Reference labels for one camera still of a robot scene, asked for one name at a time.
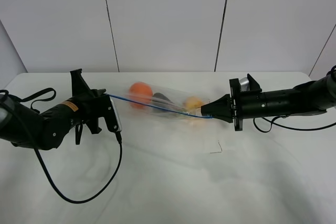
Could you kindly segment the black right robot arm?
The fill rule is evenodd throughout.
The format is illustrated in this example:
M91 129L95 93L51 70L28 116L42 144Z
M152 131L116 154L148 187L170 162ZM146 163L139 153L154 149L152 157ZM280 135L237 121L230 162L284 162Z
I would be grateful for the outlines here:
M324 114L335 106L335 67L324 78L292 89L263 92L250 74L230 79L229 85L230 93L201 106L201 114L233 123L236 131L242 131L244 119L272 118L275 125L279 118Z

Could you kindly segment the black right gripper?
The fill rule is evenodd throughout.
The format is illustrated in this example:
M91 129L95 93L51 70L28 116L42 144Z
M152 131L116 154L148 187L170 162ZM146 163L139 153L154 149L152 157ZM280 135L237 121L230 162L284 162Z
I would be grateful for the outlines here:
M262 93L259 83L248 73L250 90L240 91L239 79L230 79L230 94L201 106L201 114L212 116L214 119L222 120L227 123L234 123L235 131L243 130L243 104L245 100L256 100Z

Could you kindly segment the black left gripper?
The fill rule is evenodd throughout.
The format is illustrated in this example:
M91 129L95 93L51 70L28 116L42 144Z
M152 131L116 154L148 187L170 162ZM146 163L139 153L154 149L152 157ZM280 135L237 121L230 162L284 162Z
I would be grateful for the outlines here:
M72 97L69 101L76 105L78 108L76 112L79 114L79 125L75 127L77 145L81 141L83 125L89 128L91 134L99 134L102 131L99 127L100 118L104 118L110 132L116 131L116 118L106 89L89 88L81 73L81 69L70 72Z

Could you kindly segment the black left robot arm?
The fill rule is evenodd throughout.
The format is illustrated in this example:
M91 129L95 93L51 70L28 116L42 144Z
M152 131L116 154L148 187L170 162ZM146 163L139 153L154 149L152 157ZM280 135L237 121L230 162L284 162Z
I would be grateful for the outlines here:
M43 113L25 102L40 101L45 93L55 93L53 88L43 89L21 99L1 91L1 138L16 147L50 150L58 148L71 129L75 129L75 142L80 143L83 126L91 134L101 132L99 119L104 118L112 133L121 131L121 123L115 106L105 89L91 89L84 81L82 70L71 71L71 98Z

